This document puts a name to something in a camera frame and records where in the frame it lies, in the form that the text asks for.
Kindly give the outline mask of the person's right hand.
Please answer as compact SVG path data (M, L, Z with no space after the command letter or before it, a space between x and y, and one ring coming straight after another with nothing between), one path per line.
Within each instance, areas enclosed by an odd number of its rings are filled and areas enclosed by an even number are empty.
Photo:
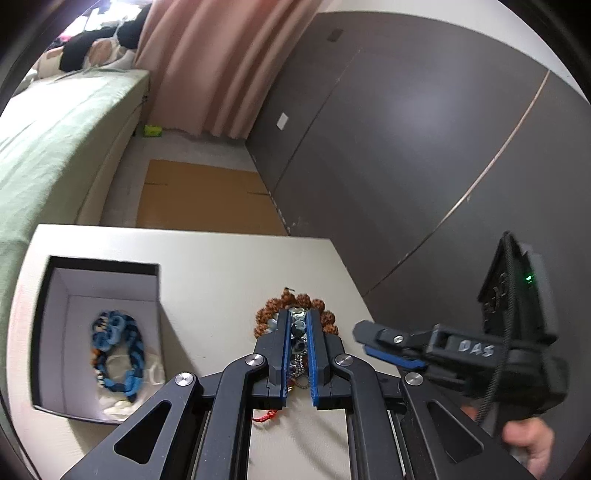
M541 479L547 471L555 444L554 430L540 417L509 420L511 409L498 408L498 420L505 420L502 440L528 453L527 469Z

